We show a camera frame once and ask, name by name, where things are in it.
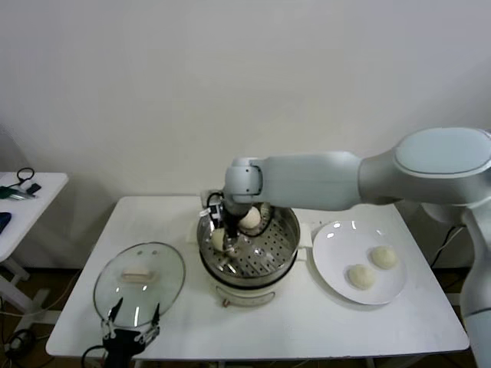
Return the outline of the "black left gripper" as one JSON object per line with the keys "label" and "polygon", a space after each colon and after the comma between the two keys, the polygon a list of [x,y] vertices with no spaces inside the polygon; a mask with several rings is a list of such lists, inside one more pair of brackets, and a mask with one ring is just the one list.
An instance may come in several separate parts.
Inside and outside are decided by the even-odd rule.
{"label": "black left gripper", "polygon": [[160,333],[160,304],[153,312],[150,326],[139,333],[114,327],[114,321],[123,303],[121,297],[101,321],[103,347],[107,352],[104,368],[128,368],[132,358],[145,350],[144,342],[153,342]]}

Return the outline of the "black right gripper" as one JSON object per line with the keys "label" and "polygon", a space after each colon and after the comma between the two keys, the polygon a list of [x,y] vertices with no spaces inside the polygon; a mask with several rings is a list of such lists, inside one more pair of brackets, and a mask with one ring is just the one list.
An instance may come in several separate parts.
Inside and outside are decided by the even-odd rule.
{"label": "black right gripper", "polygon": [[246,216],[246,205],[234,202],[224,202],[222,211],[222,221],[226,234],[222,240],[222,252],[235,257],[239,253],[239,221]]}

